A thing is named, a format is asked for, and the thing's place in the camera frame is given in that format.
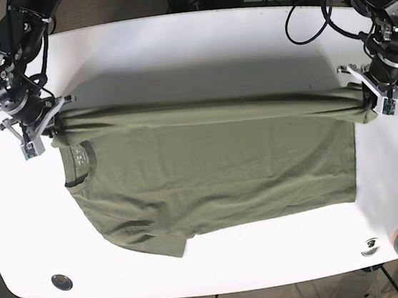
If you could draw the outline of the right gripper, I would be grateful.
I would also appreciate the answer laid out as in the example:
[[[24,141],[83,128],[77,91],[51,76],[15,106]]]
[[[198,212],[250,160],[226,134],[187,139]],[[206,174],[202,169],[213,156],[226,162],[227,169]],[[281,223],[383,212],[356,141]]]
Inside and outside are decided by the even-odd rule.
[[[55,99],[52,96],[28,99],[20,111],[2,121],[0,130],[11,132],[20,141],[20,146],[26,147],[44,133],[63,105],[75,101],[73,94]]]

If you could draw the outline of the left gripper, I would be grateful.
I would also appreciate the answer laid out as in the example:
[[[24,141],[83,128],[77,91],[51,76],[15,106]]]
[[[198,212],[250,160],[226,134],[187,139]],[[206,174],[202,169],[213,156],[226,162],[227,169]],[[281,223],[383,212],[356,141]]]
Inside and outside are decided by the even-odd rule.
[[[339,65],[337,73],[349,74],[362,84],[363,107],[373,110],[380,98],[398,99],[398,77],[394,79],[391,72],[374,60],[370,64],[357,66]]]

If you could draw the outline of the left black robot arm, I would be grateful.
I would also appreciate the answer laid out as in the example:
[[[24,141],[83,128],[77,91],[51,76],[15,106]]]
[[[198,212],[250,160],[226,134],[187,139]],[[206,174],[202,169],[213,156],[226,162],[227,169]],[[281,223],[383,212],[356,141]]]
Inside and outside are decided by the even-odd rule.
[[[369,32],[352,34],[331,20],[332,0],[321,0],[324,27],[347,38],[360,40],[371,59],[368,66],[341,66],[339,70],[360,80],[366,98],[373,99],[376,111],[393,115],[398,105],[398,0],[350,0],[359,14],[372,20]]]

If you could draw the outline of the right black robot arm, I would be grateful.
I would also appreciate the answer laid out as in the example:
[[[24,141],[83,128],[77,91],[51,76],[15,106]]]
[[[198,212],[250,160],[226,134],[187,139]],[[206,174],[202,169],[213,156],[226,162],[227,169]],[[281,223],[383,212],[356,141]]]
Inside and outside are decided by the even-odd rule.
[[[45,88],[48,81],[49,25],[63,0],[7,0],[0,21],[0,111],[18,124],[25,144],[40,136],[38,128],[57,105]]]

